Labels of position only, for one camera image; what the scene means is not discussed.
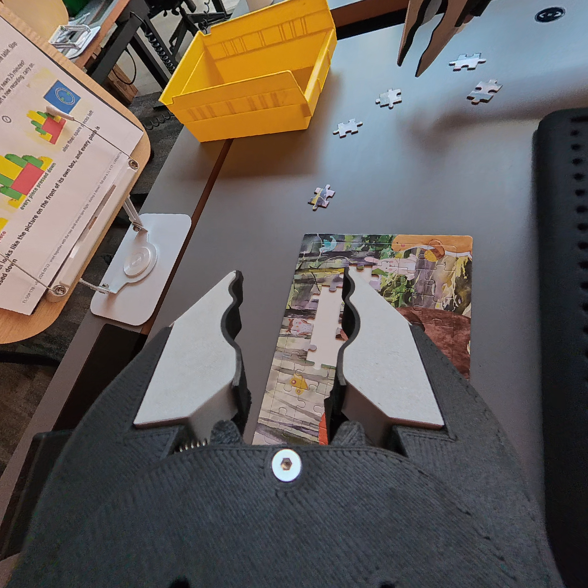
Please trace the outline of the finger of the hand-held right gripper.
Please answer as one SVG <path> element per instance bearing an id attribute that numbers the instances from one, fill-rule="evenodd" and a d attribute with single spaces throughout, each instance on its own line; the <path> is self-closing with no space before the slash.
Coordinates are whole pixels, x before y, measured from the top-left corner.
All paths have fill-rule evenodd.
<path id="1" fill-rule="evenodd" d="M 401 66 L 413 42 L 417 29 L 423 24 L 430 1 L 409 1 L 398 53 Z"/>
<path id="2" fill-rule="evenodd" d="M 416 70 L 419 77 L 432 64 L 440 51 L 452 39 L 459 26 L 457 22 L 465 8 L 465 1 L 447 1 L 442 19 L 433 30 L 429 45 L 423 52 Z"/>

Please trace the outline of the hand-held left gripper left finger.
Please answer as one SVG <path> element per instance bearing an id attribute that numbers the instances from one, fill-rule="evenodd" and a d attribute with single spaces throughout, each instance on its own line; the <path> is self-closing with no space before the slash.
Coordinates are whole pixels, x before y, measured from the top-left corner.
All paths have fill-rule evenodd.
<path id="1" fill-rule="evenodd" d="M 242 273 L 231 271 L 174 321 L 134 425 L 186 424 L 201 443 L 218 421 L 244 431 L 251 394 L 235 342 L 242 290 Z"/>

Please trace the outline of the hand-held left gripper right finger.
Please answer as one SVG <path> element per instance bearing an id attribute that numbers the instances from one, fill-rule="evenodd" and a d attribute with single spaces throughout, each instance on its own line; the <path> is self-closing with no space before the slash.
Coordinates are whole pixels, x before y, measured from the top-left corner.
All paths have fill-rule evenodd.
<path id="1" fill-rule="evenodd" d="M 442 413 L 410 323 L 365 281 L 363 270 L 344 272 L 342 329 L 337 355 L 334 421 L 359 422 L 375 445 L 393 425 L 442 429 Z"/>

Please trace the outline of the animal jigsaw puzzle board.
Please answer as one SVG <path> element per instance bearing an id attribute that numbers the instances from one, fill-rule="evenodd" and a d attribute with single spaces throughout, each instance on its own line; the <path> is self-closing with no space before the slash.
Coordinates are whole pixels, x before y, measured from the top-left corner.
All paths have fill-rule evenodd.
<path id="1" fill-rule="evenodd" d="M 348 265 L 469 379 L 472 248 L 470 236 L 304 235 L 253 444 L 327 444 Z"/>

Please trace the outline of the wood-edged grey desk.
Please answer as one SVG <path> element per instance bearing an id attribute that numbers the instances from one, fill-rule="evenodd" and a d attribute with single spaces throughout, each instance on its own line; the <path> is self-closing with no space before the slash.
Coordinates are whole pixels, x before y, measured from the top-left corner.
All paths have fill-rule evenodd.
<path id="1" fill-rule="evenodd" d="M 405 10 L 408 1 L 328 1 L 337 28 Z"/>

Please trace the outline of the adjacent grey desk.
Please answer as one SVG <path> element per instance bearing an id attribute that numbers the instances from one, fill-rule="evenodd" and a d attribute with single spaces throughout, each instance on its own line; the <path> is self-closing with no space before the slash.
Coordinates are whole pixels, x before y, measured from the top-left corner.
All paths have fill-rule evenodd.
<path id="1" fill-rule="evenodd" d="M 200 144 L 183 130 L 145 201 L 145 212 L 189 214 L 191 227 L 180 258 L 150 319 L 140 327 L 86 312 L 58 367 L 1 364 L 1 518 L 19 487 L 32 438 L 75 427 L 98 395 L 142 349 L 201 296 L 198 280 L 180 283 L 189 259 L 187 244 L 231 146 Z"/>

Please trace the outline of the background desk with black legs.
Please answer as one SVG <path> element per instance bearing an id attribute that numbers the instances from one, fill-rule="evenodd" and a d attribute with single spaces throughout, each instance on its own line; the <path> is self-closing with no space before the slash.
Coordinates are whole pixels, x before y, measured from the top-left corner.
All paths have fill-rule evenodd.
<path id="1" fill-rule="evenodd" d="M 143 62 L 161 89 L 165 89 L 178 66 L 176 56 L 185 35 L 207 32 L 213 24 L 228 20 L 232 13 L 223 1 L 128 1 L 115 19 L 115 30 L 92 63 L 85 65 L 86 73 L 104 85 L 118 59 L 129 47 Z M 160 13 L 180 16 L 180 23 L 168 44 L 160 37 L 152 19 Z"/>

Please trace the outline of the white metal stand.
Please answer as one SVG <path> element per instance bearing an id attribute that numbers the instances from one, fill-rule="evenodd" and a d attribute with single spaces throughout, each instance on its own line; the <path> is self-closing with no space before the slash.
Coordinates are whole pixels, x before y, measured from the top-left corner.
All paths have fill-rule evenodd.
<path id="1" fill-rule="evenodd" d="M 94 315 L 132 326 L 154 312 L 178 258 L 191 218 L 184 214 L 138 214 L 127 198 L 131 224 L 91 302 Z"/>

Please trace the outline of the black box with green light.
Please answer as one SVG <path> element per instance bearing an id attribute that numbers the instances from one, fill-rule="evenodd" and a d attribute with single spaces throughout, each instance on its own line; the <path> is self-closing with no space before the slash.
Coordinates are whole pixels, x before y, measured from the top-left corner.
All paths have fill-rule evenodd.
<path id="1" fill-rule="evenodd" d="M 73 429 L 64 429 L 36 434 L 30 446 L 32 467 L 51 469 L 73 432 Z"/>

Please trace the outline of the yellow plastic bin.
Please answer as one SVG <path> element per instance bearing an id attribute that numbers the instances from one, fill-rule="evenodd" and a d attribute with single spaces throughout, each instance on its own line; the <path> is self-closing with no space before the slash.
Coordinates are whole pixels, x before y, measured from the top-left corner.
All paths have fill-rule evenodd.
<path id="1" fill-rule="evenodd" d="M 327 1 L 284 1 L 197 33 L 159 100 L 199 142 L 309 126 L 336 47 Z"/>

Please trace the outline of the instruction sheet on stand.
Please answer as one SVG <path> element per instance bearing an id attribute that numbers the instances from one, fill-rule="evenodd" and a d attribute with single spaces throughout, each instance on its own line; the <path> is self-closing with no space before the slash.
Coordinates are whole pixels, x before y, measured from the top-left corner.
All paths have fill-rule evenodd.
<path id="1" fill-rule="evenodd" d="M 111 108 L 118 111 L 126 119 L 138 125 L 142 129 L 143 135 L 131 153 L 132 158 L 137 162 L 138 170 L 129 180 L 126 180 L 122 187 L 117 187 L 114 190 L 114 195 L 111 195 L 110 203 L 106 205 L 106 211 L 101 212 L 98 219 L 94 222 L 90 236 L 92 241 L 88 245 L 82 247 L 82 253 L 85 254 L 83 259 L 78 259 L 74 262 L 74 268 L 77 269 L 77 274 L 72 280 L 70 289 L 61 297 L 56 297 L 56 300 L 42 299 L 34 312 L 31 315 L 23 315 L 21 313 L 12 312 L 8 310 L 1 310 L 1 343 L 13 343 L 30 338 L 36 334 L 41 333 L 49 326 L 51 326 L 59 314 L 62 312 L 66 302 L 70 298 L 74 288 L 79 283 L 82 275 L 92 260 L 93 255 L 97 252 L 100 243 L 105 238 L 107 231 L 114 221 L 115 216 L 120 211 L 125 200 L 130 195 L 131 188 L 135 185 L 138 174 L 142 172 L 148 163 L 151 154 L 151 144 L 146 134 L 145 129 L 139 123 L 139 120 L 133 115 L 129 109 L 124 107 L 118 100 L 114 99 L 101 85 L 91 79 L 89 75 L 84 73 L 77 65 L 68 60 L 64 55 L 60 54 L 57 49 L 50 45 L 50 43 L 37 34 L 30 26 L 28 26 L 22 19 L 13 13 L 9 7 L 1 4 L 1 16 L 11 24 L 15 29 L 27 37 L 34 43 L 42 52 L 53 59 L 59 66 L 68 73 L 70 77 L 75 78 L 82 86 L 93 92 L 97 97 L 106 102 Z"/>

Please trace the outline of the purple yellow jigsaw piece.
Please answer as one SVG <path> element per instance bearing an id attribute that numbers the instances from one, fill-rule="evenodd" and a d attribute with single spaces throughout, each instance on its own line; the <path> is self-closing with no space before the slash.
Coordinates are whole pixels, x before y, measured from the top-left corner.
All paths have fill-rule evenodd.
<path id="1" fill-rule="evenodd" d="M 317 211 L 318 208 L 327 208 L 329 205 L 329 198 L 335 195 L 335 191 L 331 189 L 329 184 L 324 187 L 317 187 L 313 193 L 313 196 L 308 200 L 308 204 L 312 205 L 313 211 Z"/>

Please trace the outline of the black perforated pad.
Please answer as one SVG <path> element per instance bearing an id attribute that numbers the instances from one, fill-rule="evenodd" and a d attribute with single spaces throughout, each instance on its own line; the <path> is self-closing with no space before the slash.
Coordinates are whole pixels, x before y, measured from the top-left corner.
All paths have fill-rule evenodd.
<path id="1" fill-rule="evenodd" d="M 568 587 L 587 587 L 587 108 L 534 137 L 545 514 Z"/>

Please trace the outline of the printed instruction sheet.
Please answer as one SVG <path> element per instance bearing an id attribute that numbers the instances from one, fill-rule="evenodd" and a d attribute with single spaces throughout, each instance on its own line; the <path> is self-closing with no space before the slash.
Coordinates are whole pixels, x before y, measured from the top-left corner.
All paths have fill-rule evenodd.
<path id="1" fill-rule="evenodd" d="M 31 315 L 143 131 L 1 19 L 1 309 Z"/>

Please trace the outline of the small silver stand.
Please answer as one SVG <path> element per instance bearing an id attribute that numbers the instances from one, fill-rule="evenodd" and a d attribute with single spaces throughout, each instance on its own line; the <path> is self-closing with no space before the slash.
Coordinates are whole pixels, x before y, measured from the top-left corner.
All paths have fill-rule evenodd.
<path id="1" fill-rule="evenodd" d="M 60 25 L 49 39 L 49 43 L 68 59 L 80 56 L 99 31 L 87 25 Z"/>

